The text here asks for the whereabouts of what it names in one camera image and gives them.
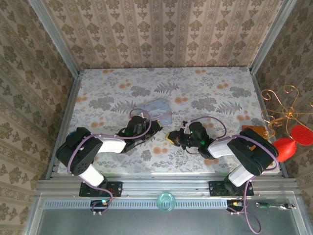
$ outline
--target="green handle screwdriver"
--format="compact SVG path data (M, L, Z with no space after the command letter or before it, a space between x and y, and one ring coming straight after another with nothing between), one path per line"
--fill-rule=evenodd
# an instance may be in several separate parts
M267 202L256 202L255 206L259 207L259 208L275 207L275 208L281 208L281 209L284 209L284 210L296 208L296 206L294 204L291 204L291 203L283 203L281 205L271 205L270 203L267 203Z

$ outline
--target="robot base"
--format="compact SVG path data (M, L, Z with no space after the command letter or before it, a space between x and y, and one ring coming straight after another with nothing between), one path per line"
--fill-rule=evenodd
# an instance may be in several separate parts
M105 188L113 194L113 197L121 197L123 190L123 182L120 181L110 181L105 182L104 185L99 185L99 188ZM95 190L90 188L84 183L81 183L79 190L80 197L109 197L110 195L107 192Z
M236 190L229 191L225 187L225 181L209 181L210 197L223 197L223 196L243 196L246 184L236 187ZM247 196L253 196L252 183L249 182Z

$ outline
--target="wire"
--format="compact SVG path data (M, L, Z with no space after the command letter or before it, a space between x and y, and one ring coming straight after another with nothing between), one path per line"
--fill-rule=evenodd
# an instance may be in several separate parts
M242 135L234 135L234 136L232 136L232 138L242 138L242 139L244 139L244 140L246 140L246 141L249 141L249 142L255 144L256 146L260 147L260 148L261 148L262 150L264 150L271 158L273 158L274 162L276 163L276 164L275 164L275 167L270 168L270 169L267 169L267 170L265 170L265 171L270 171L270 170L278 169L278 167L279 167L278 160L276 159L276 157L274 156L274 154L272 154L272 153L271 153L267 148L265 148L263 145L261 145L260 143L258 143L257 141L255 141L255 140L253 140L253 139L251 139L251 138L249 138L249 137L242 136ZM247 224L248 224L250 230L251 230L254 234L260 234L261 231L262 231L261 222L259 221L259 219L256 217L255 214L246 211L246 208L248 207L248 205L247 205L247 200L246 200L246 195L247 195L247 191L248 191L248 185L249 185L249 182L251 182L255 177L256 177L256 176L253 176L251 179L247 180L247 182L246 182L244 195L243 195L243 197L242 197L242 200L244 201L244 211L236 211L236 213L237 213L237 212L238 212L238 213L245 213L246 222L247 222ZM252 228L252 226L251 226L251 224L250 224L250 221L249 221L249 218L248 218L248 214L252 215L252 216L254 217L254 219L258 222L258 224L259 224L259 231L255 231L255 230Z
M84 144L87 140L89 140L90 138L92 138L92 137L106 137L106 138L112 138L112 139L132 140L132 139L140 138L140 137L144 136L145 134L147 134L148 131L149 131L150 128L151 128L151 125L152 125L152 121L151 121L151 117L150 117L149 113L148 113L147 111L143 110L143 109L134 108L134 109L132 109L132 110L130 111L129 115L131 115L134 110L140 110L141 112L145 113L145 114L147 115L147 117L148 117L149 126L148 126L148 129L147 129L144 133L142 133L142 134L140 134L140 135L138 135L138 136L134 136L134 137L121 137L121 136L117 136L117 135L107 135L107 134L91 134L91 135L85 137L85 138L77 145L77 147L75 148L75 150L74 150L73 153L72 153L72 156L70 157L70 159L69 159L69 161L68 161L68 164L67 164L67 173L68 173L68 175L73 175L73 174L71 173L71 171L70 171L70 168L71 168L71 166L72 166L72 163L73 163L73 160L74 160L74 158L75 158L75 155L76 155L76 154L78 153L78 151L81 149L81 147L83 146L83 144ZM80 176L77 176L77 177L78 177L81 181L83 181L84 184L86 184L87 186L89 186L90 188L93 188L93 189L95 189L95 190L104 191L104 192L108 193L109 196L110 196L110 202L113 201L113 195L112 195L112 193L111 193L110 191L106 190L105 188L98 188L98 187L95 187L95 186L89 184L88 182L86 182L86 181L85 181L83 178L81 178ZM103 212L105 212L105 211L109 208L109 206L110 206L110 204L108 204L108 206L104 209Z
M202 118L212 118L212 119L218 121L218 122L223 126L223 128L224 128L224 134L223 134L222 136L216 137L216 139L220 139L220 138L223 138L224 136L226 136L227 130L226 130L225 124L224 124L221 120L219 120L218 118L216 118L216 117L212 117L212 116L203 116L203 117L199 117L199 118L193 119L193 120L191 120L191 122L197 121L197 120L202 119Z
M185 149L187 153L192 154L192 155L198 155L199 153L191 153L187 149Z

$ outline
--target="patterned wallpaper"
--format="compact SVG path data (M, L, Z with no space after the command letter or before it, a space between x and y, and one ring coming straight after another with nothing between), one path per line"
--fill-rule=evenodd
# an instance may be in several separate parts
M300 112L312 113L313 107L313 1L298 0L291 15L280 31L263 64L257 71L261 89L273 89L291 105L293 97L284 94L283 86L294 85L301 91L296 102ZM278 109L277 102L267 104ZM313 128L313 115L300 119ZM278 137L285 135L277 128ZM313 146L297 146L296 154L286 162L291 177L296 177L303 199L313 218Z
M282 0L42 0L83 69L248 66Z
M72 75L27 1L0 1L0 235L22 234Z

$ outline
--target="table surface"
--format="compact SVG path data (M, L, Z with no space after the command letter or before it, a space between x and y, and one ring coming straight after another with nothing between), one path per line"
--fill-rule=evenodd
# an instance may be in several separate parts
M86 127L92 133L115 134L127 126L132 108L160 98L170 105L173 122L125 154L98 153L93 164L100 172L227 175L239 164L235 156L205 160L171 145L166 134L178 130L183 120L207 115L221 119L227 135L238 134L242 125L265 126L246 67L111 69L84 71L68 132ZM209 136L223 134L215 120L200 121ZM63 164L58 173L66 173Z

